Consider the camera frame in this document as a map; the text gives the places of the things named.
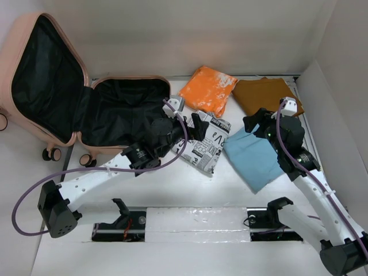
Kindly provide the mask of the light blue cloth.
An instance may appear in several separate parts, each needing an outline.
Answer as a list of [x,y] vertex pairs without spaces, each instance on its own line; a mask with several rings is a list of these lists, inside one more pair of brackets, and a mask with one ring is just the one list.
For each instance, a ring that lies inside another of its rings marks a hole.
[[227,138],[224,150],[234,170],[253,193],[283,174],[270,143],[244,128]]

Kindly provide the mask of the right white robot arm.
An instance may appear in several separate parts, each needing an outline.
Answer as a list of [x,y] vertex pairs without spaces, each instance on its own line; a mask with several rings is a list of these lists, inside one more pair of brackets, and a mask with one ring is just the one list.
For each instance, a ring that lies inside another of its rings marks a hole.
[[367,232],[348,214],[324,179],[318,161],[303,147],[305,130],[300,120],[260,108],[243,122],[247,133],[271,144],[280,168],[318,216],[310,218],[292,200],[281,197],[267,204],[265,221],[292,229],[312,245],[331,275],[347,275],[366,266]]

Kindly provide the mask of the mustard brown cloth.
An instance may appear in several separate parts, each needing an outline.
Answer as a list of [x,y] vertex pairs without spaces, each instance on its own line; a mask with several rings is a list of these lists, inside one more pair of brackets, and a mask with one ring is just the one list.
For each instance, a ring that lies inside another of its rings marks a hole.
[[297,102],[297,113],[304,113],[302,104],[282,78],[258,80],[240,80],[232,94],[247,116],[254,115],[260,108],[276,112],[281,98],[293,97]]

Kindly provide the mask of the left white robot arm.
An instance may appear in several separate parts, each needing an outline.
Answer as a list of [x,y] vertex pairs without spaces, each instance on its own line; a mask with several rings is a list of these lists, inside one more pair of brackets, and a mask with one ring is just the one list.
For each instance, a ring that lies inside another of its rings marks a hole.
[[209,122],[193,113],[191,123],[193,126],[188,126],[179,114],[175,118],[157,119],[148,132],[148,141],[132,144],[99,167],[85,168],[85,175],[72,180],[59,184],[43,181],[37,207],[49,235],[62,237],[83,223],[86,216],[82,205],[91,203],[104,189],[113,186],[116,178],[127,180],[169,166],[169,162],[162,164],[160,158],[178,140],[203,141]]

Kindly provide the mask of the pink hard-shell suitcase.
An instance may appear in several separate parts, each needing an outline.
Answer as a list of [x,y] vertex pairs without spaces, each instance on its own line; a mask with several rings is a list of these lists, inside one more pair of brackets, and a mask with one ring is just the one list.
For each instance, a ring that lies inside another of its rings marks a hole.
[[86,67],[56,20],[47,13],[19,16],[1,48],[1,115],[42,140],[45,161],[81,143],[84,166],[144,139],[163,118],[171,94],[161,76],[90,81]]

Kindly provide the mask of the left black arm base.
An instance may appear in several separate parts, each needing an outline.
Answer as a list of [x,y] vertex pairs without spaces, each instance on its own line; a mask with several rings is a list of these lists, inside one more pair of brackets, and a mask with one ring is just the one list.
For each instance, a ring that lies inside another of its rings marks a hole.
[[145,242],[147,208],[129,209],[122,199],[112,201],[118,206],[120,215],[112,223],[94,224],[93,242]]

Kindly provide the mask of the newspaper print cloth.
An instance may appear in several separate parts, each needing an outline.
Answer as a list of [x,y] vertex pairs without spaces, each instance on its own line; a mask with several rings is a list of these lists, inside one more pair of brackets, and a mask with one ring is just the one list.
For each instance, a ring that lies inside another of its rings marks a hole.
[[231,124],[203,111],[196,111],[209,126],[203,141],[189,140],[181,155],[187,162],[206,174],[213,174],[223,146],[229,136]]

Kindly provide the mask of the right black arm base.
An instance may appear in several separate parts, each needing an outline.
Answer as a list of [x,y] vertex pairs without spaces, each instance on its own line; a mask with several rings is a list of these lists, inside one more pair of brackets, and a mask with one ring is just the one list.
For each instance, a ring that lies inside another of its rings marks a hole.
[[286,197],[270,201],[266,207],[247,208],[247,218],[243,225],[248,227],[251,242],[302,242],[303,238],[278,218],[278,211],[293,202]]

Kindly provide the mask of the orange white cloth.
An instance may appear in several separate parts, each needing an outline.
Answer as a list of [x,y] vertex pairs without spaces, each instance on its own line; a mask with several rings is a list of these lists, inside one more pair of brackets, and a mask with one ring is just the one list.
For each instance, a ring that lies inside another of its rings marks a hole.
[[220,118],[237,82],[234,76],[202,66],[180,90],[179,96],[185,99],[188,107]]

